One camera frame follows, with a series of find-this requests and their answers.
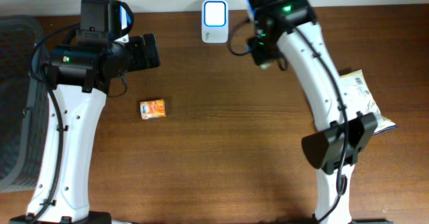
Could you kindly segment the orange tissue pack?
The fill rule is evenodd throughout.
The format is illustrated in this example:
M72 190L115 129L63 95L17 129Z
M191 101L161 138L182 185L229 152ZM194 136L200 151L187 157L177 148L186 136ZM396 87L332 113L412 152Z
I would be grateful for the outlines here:
M166 106L163 99L142 101L139 108L143 120L166 116Z

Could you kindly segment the teal tissue pack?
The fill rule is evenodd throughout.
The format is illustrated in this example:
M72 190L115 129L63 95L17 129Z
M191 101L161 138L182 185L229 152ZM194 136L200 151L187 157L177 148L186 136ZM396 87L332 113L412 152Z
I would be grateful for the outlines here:
M259 65L259 67L263 70L268 69L270 66L271 66L271 62L264 62L264 63Z

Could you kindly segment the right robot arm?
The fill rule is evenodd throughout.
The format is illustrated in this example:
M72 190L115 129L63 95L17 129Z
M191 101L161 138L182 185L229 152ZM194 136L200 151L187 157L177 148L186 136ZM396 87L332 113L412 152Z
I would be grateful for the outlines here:
M255 35L248 39L252 59L265 68L285 60L310 106L316 133L302 138L316 171L316 223L352 223L351 175L359 154L377 128L373 113L363 113L343 86L324 43L321 25L308 0L247 0Z

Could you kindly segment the yellow snack bag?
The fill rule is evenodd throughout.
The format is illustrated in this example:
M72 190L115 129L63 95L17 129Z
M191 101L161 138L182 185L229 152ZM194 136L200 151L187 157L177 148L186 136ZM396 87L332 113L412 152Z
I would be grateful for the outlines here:
M378 135L393 130L397 125L384 117L371 94L362 70L357 70L341 76L344 87L350 91L353 103L363 114L373 113L377 120L377 128L373 135Z

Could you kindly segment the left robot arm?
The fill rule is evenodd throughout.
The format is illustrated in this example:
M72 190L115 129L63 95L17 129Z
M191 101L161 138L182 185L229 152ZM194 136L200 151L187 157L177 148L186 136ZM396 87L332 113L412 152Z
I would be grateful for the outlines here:
M21 139L3 152L1 190L33 191L12 223L114 223L90 209L88 178L111 81L160 65L155 36L130 36L134 23L123 1L82 0L80 21L62 29L59 45L48 50L47 37L36 38Z

